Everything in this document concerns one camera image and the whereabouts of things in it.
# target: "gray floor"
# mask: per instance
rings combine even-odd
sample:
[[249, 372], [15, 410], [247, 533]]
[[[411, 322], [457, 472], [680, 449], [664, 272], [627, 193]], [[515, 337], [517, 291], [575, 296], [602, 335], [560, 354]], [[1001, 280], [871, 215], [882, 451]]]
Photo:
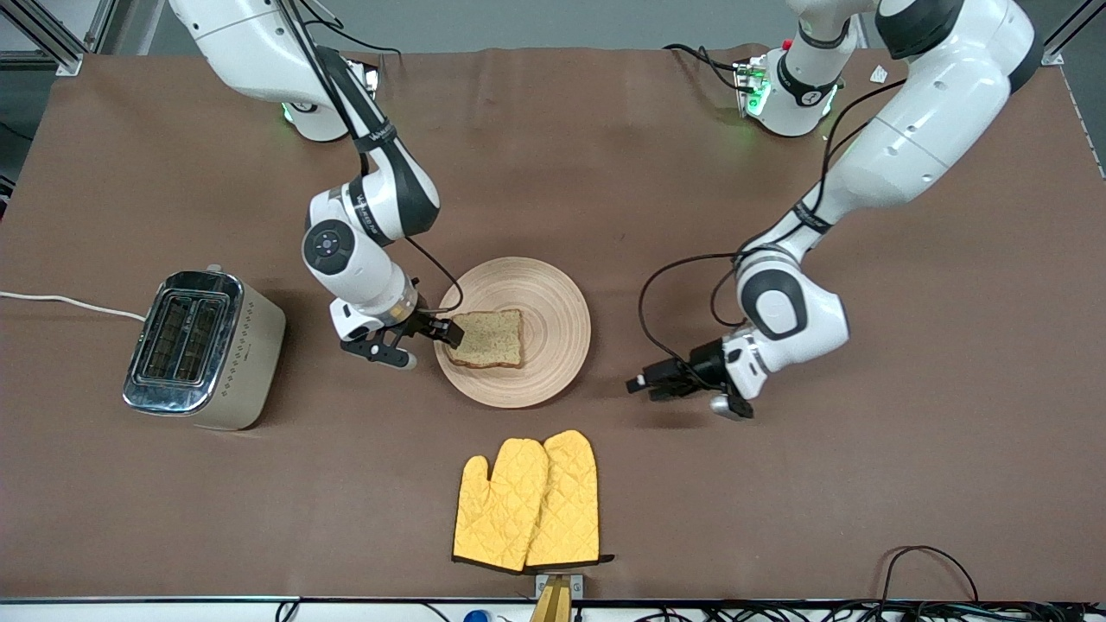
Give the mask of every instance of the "gray floor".
[[[191, 37], [165, 0], [129, 0], [121, 15], [114, 50], [125, 54], [197, 54]], [[1021, 0], [1043, 34], [1079, 0]], [[794, 34], [795, 19], [783, 0], [325, 0], [346, 31], [405, 52], [463, 52], [486, 48], [588, 46], [657, 49], [684, 42], [730, 48], [745, 42], [775, 45]], [[878, 35], [868, 22], [873, 45]], [[338, 49], [356, 45], [316, 31], [320, 43]], [[1106, 17], [1093, 23], [1064, 52], [1065, 72], [1087, 129], [1106, 145]], [[50, 72], [0, 71], [0, 121], [33, 135], [50, 85]], [[0, 127], [0, 173], [18, 178], [29, 144]]]

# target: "toaster slot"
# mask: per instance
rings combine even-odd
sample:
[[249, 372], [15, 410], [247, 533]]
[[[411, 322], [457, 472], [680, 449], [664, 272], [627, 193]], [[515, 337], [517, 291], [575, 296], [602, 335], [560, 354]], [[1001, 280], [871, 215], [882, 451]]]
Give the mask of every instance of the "toaster slot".
[[191, 330], [188, 331], [188, 340], [185, 342], [184, 353], [180, 355], [180, 364], [174, 379], [179, 382], [199, 382], [200, 375], [206, 369], [208, 353], [211, 351], [211, 342], [216, 336], [216, 326], [219, 320], [219, 311], [222, 305], [215, 300], [201, 300], [196, 310], [196, 318], [192, 320]]
[[153, 380], [165, 380], [171, 376], [174, 354], [180, 344], [181, 329], [188, 320], [191, 299], [171, 297], [165, 305], [161, 323], [156, 328], [157, 334], [150, 349], [142, 375]]

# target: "green light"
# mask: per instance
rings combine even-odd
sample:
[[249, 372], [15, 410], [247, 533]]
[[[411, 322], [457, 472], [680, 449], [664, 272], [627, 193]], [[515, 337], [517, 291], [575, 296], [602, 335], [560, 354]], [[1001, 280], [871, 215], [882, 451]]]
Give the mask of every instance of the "green light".
[[768, 100], [768, 95], [771, 92], [772, 84], [765, 80], [761, 83], [761, 87], [749, 96], [749, 114], [760, 116], [760, 113], [764, 110], [764, 102]]

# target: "oven mitt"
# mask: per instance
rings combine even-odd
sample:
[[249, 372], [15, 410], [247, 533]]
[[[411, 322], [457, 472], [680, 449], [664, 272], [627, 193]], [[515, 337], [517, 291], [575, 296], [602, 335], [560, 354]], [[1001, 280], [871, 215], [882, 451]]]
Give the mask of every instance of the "oven mitt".
[[592, 444], [570, 429], [547, 438], [544, 448], [549, 483], [525, 572], [611, 561], [614, 556], [599, 556], [598, 477]]
[[483, 456], [469, 458], [457, 500], [453, 561], [521, 572], [547, 478], [545, 449], [530, 438], [503, 442], [490, 477]]

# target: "white cable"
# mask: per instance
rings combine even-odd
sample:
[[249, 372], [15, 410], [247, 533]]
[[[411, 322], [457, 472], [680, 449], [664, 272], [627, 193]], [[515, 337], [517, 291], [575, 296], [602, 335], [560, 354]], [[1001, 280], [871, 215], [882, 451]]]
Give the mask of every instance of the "white cable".
[[51, 300], [58, 302], [69, 302], [70, 304], [75, 304], [84, 309], [90, 309], [92, 311], [100, 311], [101, 313], [111, 313], [112, 315], [123, 315], [124, 318], [131, 318], [133, 320], [138, 320], [139, 322], [145, 322], [146, 317], [139, 315], [137, 313], [132, 313], [129, 311], [119, 311], [118, 309], [107, 309], [106, 307], [96, 307], [95, 304], [88, 304], [87, 302], [81, 302], [80, 300], [73, 300], [72, 298], [64, 296], [33, 296], [29, 293], [12, 293], [10, 291], [0, 291], [0, 298], [15, 298], [19, 300]]

